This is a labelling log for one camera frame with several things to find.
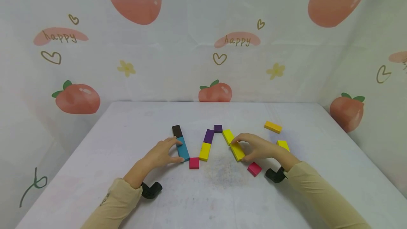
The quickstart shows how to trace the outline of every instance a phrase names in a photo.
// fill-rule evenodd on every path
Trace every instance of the wooden block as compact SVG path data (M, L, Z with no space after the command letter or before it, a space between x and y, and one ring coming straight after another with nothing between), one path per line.
M201 147L201 152L199 153L199 160L208 161L210 150L211 150L211 144L204 142Z
M213 130L215 131L215 133L222 133L222 125L215 125L213 127Z
M259 167L258 164L256 164L255 162L252 162L249 167L247 168L247 170L253 175L253 176L257 176L260 172L261 172L261 167Z
M230 146L231 141L235 138L231 131L229 129L223 130L222 135L225 138L227 144Z
M271 130L271 131L276 132L278 134L282 130L282 127L280 127L279 125L276 125L274 123L271 123L270 121L266 121L266 124L264 124L264 127L267 128L268 130Z
M182 132L179 125L175 125L172 127L172 133L174 133L174 136L177 138L182 137Z
M234 144L230 144L230 148L231 148L233 155L235 156L236 161L239 162L245 156L245 154L238 142L234 143Z
M199 169L199 157L191 157L189 159L189 169Z
M185 161L189 160L189 153L187 149L187 145L185 144L185 140L183 137L177 138L177 140L182 142L182 145L177 145L178 156L182 157Z
M212 144L214 134L215 134L214 130L211 129L206 130L206 135L203 139L203 142Z
M277 145L290 151L290 148L288 147L288 144L286 141L277 141Z

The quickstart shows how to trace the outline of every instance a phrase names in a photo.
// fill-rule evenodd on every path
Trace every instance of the yellow flower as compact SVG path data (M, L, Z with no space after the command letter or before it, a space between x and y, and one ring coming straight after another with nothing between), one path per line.
M273 69L268 69L266 73L271 74L270 79L272 80L276 76L281 77L283 75L284 69L284 65L279 66L278 63L275 63Z
M125 76L129 77L130 74L135 74L136 71L134 71L133 64L132 63L126 63L123 60L120 60L120 65L117 70L120 72L125 72Z

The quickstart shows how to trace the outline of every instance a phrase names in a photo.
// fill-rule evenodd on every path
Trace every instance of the heart outline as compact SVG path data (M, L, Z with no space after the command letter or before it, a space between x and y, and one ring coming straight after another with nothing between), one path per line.
M220 59L221 57L225 56L225 60L223 60L222 63L218 64L218 63L216 62L215 55L218 57L218 59ZM222 55L219 56L219 54L215 52L215 53L212 55L212 58L213 58L213 62L215 62L216 65L220 66L220 65L222 65L222 64L227 60L228 56L227 56L226 54L222 54Z
M70 21L72 21L72 23L74 23L75 26L79 24L78 17L73 17L72 14L68 14L68 17L69 17Z
M58 54L58 56L59 56L59 62L57 63L57 62L55 62L55 61L49 60L48 58L46 58L46 57L44 56L44 53L46 53L46 54L47 54L49 57L51 57L51 58L54 58L54 55L55 55L55 54ZM48 53L48 52L46 52L46 51L42 51L42 52L41 52L41 56L42 56L46 61L48 61L48 62L51 62L51 63L56 64L56 65L61 65L62 57L61 57L61 55L60 55L58 52L53 52L52 55L51 55L50 53Z
M259 20L257 21L257 30L261 30L261 29L264 27L265 24L266 24L265 22L262 22L262 20L259 19Z
M383 68L383 73L382 73L382 75L383 75L383 76L388 75L388 77L387 77L384 81L380 82L378 77L379 77L380 70L381 70L382 68ZM385 65L380 66L380 68L379 68L379 70L377 71L377 74L376 74L376 81L377 81L378 84L382 84L383 82L387 81L387 79L390 77L391 72L385 73L385 71L386 71L386 66L385 66Z

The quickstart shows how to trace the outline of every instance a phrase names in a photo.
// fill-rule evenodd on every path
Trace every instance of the beige sleeve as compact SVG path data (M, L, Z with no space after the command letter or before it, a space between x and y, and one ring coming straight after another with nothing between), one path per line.
M142 187L134 189L123 179L115 179L102 203L81 229L117 229L136 207L142 192Z
M352 205L306 162L294 165L284 174L292 187L311 201L330 228L371 228Z

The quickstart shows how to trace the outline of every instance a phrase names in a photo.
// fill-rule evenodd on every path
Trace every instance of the dark brown block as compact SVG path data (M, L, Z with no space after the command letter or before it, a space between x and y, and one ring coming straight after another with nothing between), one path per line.
M176 136L177 138L182 137L182 132L179 125L175 125L172 127L172 133L174 133L174 136Z

